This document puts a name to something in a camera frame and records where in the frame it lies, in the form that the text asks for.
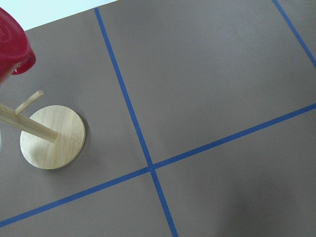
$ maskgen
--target floor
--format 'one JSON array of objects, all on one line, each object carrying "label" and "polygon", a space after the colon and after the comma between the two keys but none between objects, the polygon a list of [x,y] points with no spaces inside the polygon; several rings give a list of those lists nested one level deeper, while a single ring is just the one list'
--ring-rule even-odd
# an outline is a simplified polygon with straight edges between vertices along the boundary
[{"label": "floor", "polygon": [[76,111],[67,166],[0,124],[0,236],[316,236],[316,2],[119,0],[34,29],[0,101]]}]

